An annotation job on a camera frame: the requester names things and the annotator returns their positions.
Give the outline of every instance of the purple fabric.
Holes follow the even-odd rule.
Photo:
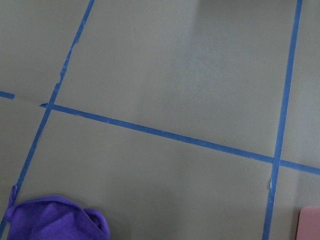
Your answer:
[[[109,240],[104,216],[82,209],[61,196],[46,196],[13,205],[13,187],[5,214],[10,223],[7,240]]]

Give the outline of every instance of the gray floor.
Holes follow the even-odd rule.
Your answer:
[[[88,1],[0,3],[0,215]],[[96,0],[56,104],[273,157],[292,0]],[[320,168],[320,3],[303,3],[281,158]],[[272,164],[52,111],[18,202],[97,208],[112,240],[261,239]],[[271,240],[320,175],[281,167]]]

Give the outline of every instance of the blue tape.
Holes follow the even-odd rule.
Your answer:
[[[25,179],[25,176],[27,174],[28,168],[29,168],[30,163],[32,161],[32,158],[33,158],[33,156],[35,154],[35,150],[37,148],[37,144],[38,144],[38,141],[40,139],[41,133],[43,132],[43,130],[45,128],[45,125],[46,125],[46,123],[48,121],[48,118],[49,118],[49,115],[51,113],[51,110],[52,110],[52,108],[54,106],[54,103],[55,103],[55,100],[57,98],[58,92],[60,90],[61,84],[62,84],[62,82],[64,80],[65,75],[66,75],[66,72],[67,72],[67,69],[68,69],[68,64],[69,64],[69,61],[70,61],[70,57],[71,57],[73,48],[74,48],[75,44],[78,42],[78,40],[79,40],[79,38],[81,36],[81,33],[82,33],[83,29],[84,29],[84,26],[86,24],[86,21],[88,19],[88,16],[90,14],[90,11],[92,9],[92,6],[93,6],[94,2],[95,2],[95,0],[90,0],[90,2],[88,3],[88,6],[87,6],[86,11],[84,13],[84,16],[82,18],[82,21],[80,23],[80,26],[79,26],[76,34],[75,34],[75,37],[74,37],[74,40],[73,40],[72,45],[70,47],[70,50],[69,50],[69,52],[67,54],[67,57],[66,57],[66,59],[64,61],[64,64],[63,64],[62,69],[60,71],[60,81],[57,82],[57,84],[55,85],[55,87],[53,89],[53,92],[51,94],[49,103],[47,105],[47,108],[45,109],[45,112],[43,114],[41,123],[39,125],[39,128],[38,128],[36,134],[35,134],[35,137],[33,139],[32,145],[30,147],[29,153],[28,153],[28,155],[27,155],[27,157],[25,159],[23,168],[22,168],[20,176],[18,178],[18,181],[17,181],[17,184],[16,184],[17,190],[16,190],[15,198],[17,198],[17,196],[19,194],[19,191],[21,189],[21,186],[22,186],[22,184],[24,182],[24,179]],[[7,225],[7,221],[5,220],[5,216],[3,216],[1,224],[0,224],[0,239],[1,239],[2,235],[3,235],[3,233],[4,233],[6,225]]]
[[[270,191],[267,199],[262,240],[268,240],[270,237],[271,222],[272,222],[272,216],[274,211],[279,166],[281,162],[280,158],[281,158],[281,152],[282,152],[282,146],[283,146],[284,134],[285,134],[286,118],[287,118],[289,96],[290,96],[290,87],[291,87],[292,73],[294,69],[294,60],[295,60],[295,52],[296,52],[302,3],[303,3],[303,0],[297,0],[296,2],[289,56],[288,56],[287,67],[286,67],[285,83],[284,83],[283,96],[282,96],[280,119],[279,119],[278,132],[277,132],[275,150],[274,150],[274,161],[272,164],[271,187],[270,187]]]
[[[44,107],[44,108],[48,107],[48,105],[46,103],[44,103],[40,106]],[[159,129],[155,129],[155,128],[151,128],[151,127],[147,127],[147,126],[142,126],[142,125],[126,122],[126,121],[121,121],[121,120],[117,120],[117,119],[106,117],[106,116],[101,116],[101,115],[97,115],[97,114],[93,114],[93,113],[87,113],[87,112],[79,111],[76,109],[68,108],[65,106],[54,105],[52,109],[59,111],[59,112],[67,113],[67,114],[82,116],[86,119],[96,120],[99,122],[108,123],[108,124],[124,127],[127,129],[132,129],[132,130],[144,132],[147,134],[160,136],[160,137],[164,137],[167,139],[173,139],[173,140],[177,140],[180,142],[193,144],[193,145],[197,145],[197,146],[201,146],[204,148],[213,149],[213,150],[217,150],[217,151],[221,151],[221,152],[225,152],[225,153],[229,153],[229,154],[234,154],[234,155],[258,160],[258,161],[265,162],[265,163],[272,163],[273,162],[273,158],[269,157],[269,156],[265,156],[265,155],[261,155],[261,154],[257,154],[257,153],[229,147],[229,146],[224,146],[224,145],[216,144],[216,143],[209,142],[209,141],[203,141],[203,140],[199,140],[196,138],[175,134],[172,132],[162,131]]]
[[[15,99],[15,95],[12,94],[12,93],[8,93],[8,92],[5,92],[5,91],[0,91],[0,97],[2,98],[6,98],[6,99]]]
[[[285,167],[285,168],[289,168],[289,169],[298,170],[298,171],[301,171],[301,172],[306,172],[306,173],[309,173],[309,174],[320,175],[320,168],[313,167],[313,166],[307,166],[307,165],[303,165],[303,164],[300,164],[300,163],[281,160],[280,161],[280,166]]]

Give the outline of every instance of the pink object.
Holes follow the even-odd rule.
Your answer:
[[[320,240],[319,206],[306,206],[301,210],[296,240]]]

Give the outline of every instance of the blue line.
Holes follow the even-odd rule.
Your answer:
[[[28,153],[28,155],[26,157],[26,160],[25,160],[23,168],[21,170],[19,179],[17,181],[17,184],[16,184],[17,185],[17,190],[16,190],[16,195],[15,195],[16,198],[17,198],[17,196],[19,194],[19,191],[21,189],[21,186],[22,186],[23,181],[25,179],[25,176],[27,174],[28,168],[30,166],[30,163],[31,163],[32,158],[34,156],[34,153],[36,151],[37,144],[38,144],[38,141],[40,139],[41,133],[43,132],[43,130],[45,128],[45,125],[46,125],[46,123],[48,121],[48,118],[49,118],[49,115],[51,113],[51,110],[52,110],[52,108],[53,108],[53,106],[55,104],[55,100],[57,98],[59,89],[61,87],[61,84],[62,84],[62,82],[64,80],[64,77],[65,77],[67,69],[68,69],[68,64],[69,64],[69,61],[70,61],[70,57],[71,57],[73,48],[74,48],[75,44],[78,42],[78,40],[79,40],[79,38],[81,36],[81,33],[82,33],[83,29],[84,29],[84,26],[86,24],[86,21],[88,19],[89,13],[90,13],[90,11],[92,9],[92,6],[93,6],[94,2],[95,2],[95,0],[90,0],[90,2],[88,3],[88,6],[87,6],[86,11],[84,13],[84,16],[82,18],[82,21],[80,23],[80,26],[79,26],[76,34],[75,34],[75,37],[74,37],[74,40],[73,40],[72,45],[70,47],[70,50],[69,50],[69,52],[67,54],[67,57],[65,59],[65,62],[63,64],[63,66],[62,66],[62,69],[61,69],[61,72],[60,72],[60,81],[56,83],[56,85],[55,85],[55,87],[53,89],[53,92],[51,94],[49,103],[48,103],[47,108],[46,108],[46,110],[45,110],[45,112],[43,114],[41,123],[39,125],[39,128],[38,128],[36,134],[35,134],[35,137],[33,139],[32,145],[30,147],[29,153]],[[5,216],[3,216],[1,224],[0,224],[0,239],[1,239],[2,235],[3,235],[3,233],[4,233],[5,227],[7,225],[7,221],[4,218],[5,218]]]
[[[303,3],[303,0],[297,0],[296,2],[289,56],[288,56],[286,75],[285,75],[285,83],[284,83],[283,96],[282,96],[280,119],[279,119],[278,132],[277,132],[275,150],[274,150],[274,161],[272,164],[272,171],[271,171],[271,184],[270,184],[271,186],[270,186],[270,191],[267,199],[262,240],[268,240],[270,237],[271,222],[272,222],[272,216],[274,211],[280,158],[281,158],[281,152],[282,152],[282,146],[283,146],[284,134],[285,134],[290,87],[291,87],[292,73],[294,68],[294,60],[295,60],[295,52],[296,52],[302,3]]]
[[[12,93],[8,93],[8,92],[5,92],[5,91],[0,91],[0,97],[2,98],[6,98],[6,99],[15,99],[15,95],[12,94]]]
[[[280,166],[285,167],[285,168],[289,168],[289,169],[298,170],[298,171],[301,171],[301,172],[306,172],[306,173],[309,173],[309,174],[320,175],[320,168],[313,167],[313,166],[307,166],[307,165],[303,165],[303,164],[300,164],[300,163],[281,160],[280,161]]]
[[[48,105],[45,103],[40,106],[47,108]],[[270,156],[265,156],[265,155],[261,155],[258,153],[253,153],[253,152],[241,150],[238,148],[224,146],[224,145],[220,145],[220,144],[209,142],[209,141],[199,140],[196,138],[183,136],[183,135],[175,134],[172,132],[167,132],[167,131],[163,131],[163,130],[159,130],[159,129],[155,129],[155,128],[151,128],[151,127],[147,127],[147,126],[142,126],[142,125],[126,122],[126,121],[121,121],[121,120],[117,120],[117,119],[106,117],[106,116],[101,116],[101,115],[97,115],[97,114],[93,114],[93,113],[87,113],[87,112],[79,111],[76,109],[68,108],[65,106],[60,106],[60,105],[55,104],[52,109],[59,111],[59,112],[67,113],[67,114],[82,116],[86,119],[96,120],[99,122],[124,127],[127,129],[132,129],[132,130],[144,132],[147,134],[152,134],[152,135],[164,137],[167,139],[173,139],[173,140],[201,146],[201,147],[208,148],[208,149],[218,150],[221,152],[234,154],[234,155],[238,155],[238,156],[249,158],[249,159],[254,159],[254,160],[258,160],[258,161],[265,162],[265,163],[272,163],[273,162],[273,158]]]

